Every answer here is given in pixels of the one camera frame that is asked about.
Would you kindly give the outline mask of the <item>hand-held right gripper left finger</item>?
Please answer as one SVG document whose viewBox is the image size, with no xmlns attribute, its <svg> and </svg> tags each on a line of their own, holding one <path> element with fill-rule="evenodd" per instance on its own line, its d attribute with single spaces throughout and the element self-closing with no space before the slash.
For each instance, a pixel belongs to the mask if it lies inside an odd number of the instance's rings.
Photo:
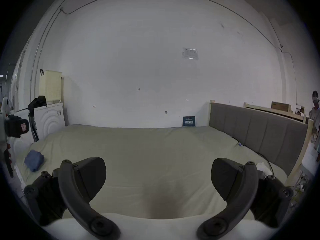
<svg viewBox="0 0 320 240">
<path fill-rule="evenodd" d="M 110 219 L 90 206 L 106 181 L 102 158 L 91 157 L 72 163 L 63 160 L 51 174 L 41 175 L 24 188 L 31 214 L 40 226 L 61 219 L 66 210 L 91 235 L 102 240 L 118 240 L 121 232 Z"/>
</svg>

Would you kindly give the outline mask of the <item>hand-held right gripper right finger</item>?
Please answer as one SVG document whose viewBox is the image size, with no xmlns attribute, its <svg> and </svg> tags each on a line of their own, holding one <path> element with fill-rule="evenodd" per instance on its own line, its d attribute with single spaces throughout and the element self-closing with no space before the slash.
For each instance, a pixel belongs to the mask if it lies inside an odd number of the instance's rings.
<svg viewBox="0 0 320 240">
<path fill-rule="evenodd" d="M 201 240 L 222 238 L 248 211 L 256 221 L 279 228 L 294 195 L 290 187 L 284 186 L 274 175 L 265 176 L 252 161 L 242 165 L 227 158 L 217 158 L 212 164 L 211 181 L 227 206 L 198 227 L 196 235 Z"/>
</svg>

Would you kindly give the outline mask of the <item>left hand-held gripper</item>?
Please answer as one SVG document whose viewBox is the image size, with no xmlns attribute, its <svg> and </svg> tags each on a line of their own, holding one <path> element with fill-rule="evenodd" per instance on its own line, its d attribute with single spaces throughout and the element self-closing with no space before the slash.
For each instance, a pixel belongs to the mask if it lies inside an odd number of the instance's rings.
<svg viewBox="0 0 320 240">
<path fill-rule="evenodd" d="M 8 137 L 20 138 L 22 134 L 26 134 L 30 129 L 28 119 L 22 119 L 19 116 L 8 114 L 10 112 L 9 99 L 4 97 L 1 104 L 0 113 L 0 143 L 6 144 Z M 13 169 L 9 163 L 7 148 L 3 152 L 7 170 L 11 178 L 14 178 Z"/>
</svg>

